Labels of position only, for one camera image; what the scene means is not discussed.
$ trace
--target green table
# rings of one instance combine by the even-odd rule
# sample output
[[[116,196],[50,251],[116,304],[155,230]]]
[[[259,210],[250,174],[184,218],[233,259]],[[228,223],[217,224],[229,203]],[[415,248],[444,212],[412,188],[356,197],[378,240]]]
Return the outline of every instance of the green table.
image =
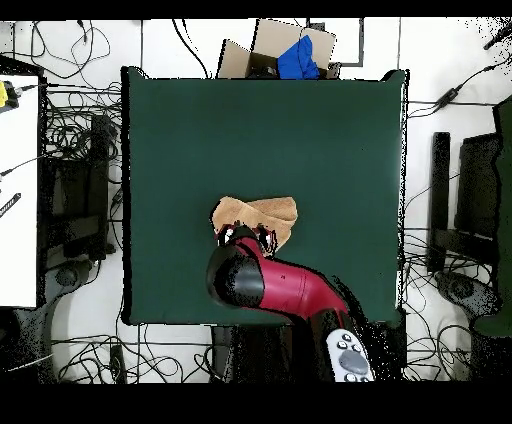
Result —
[[[123,68],[122,80],[125,322],[286,322],[209,297],[209,216],[222,196],[292,196],[299,218],[277,256],[339,276],[371,321],[396,322],[404,72],[152,80]]]

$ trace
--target tan cloth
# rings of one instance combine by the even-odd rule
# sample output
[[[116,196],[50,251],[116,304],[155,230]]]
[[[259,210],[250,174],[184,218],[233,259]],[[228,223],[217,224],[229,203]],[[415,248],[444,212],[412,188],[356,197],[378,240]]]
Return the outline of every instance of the tan cloth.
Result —
[[[224,224],[240,221],[250,228],[258,224],[276,232],[277,250],[290,238],[291,229],[297,220],[297,206],[292,197],[256,200],[244,203],[232,197],[223,197],[212,214],[215,231],[220,231]]]

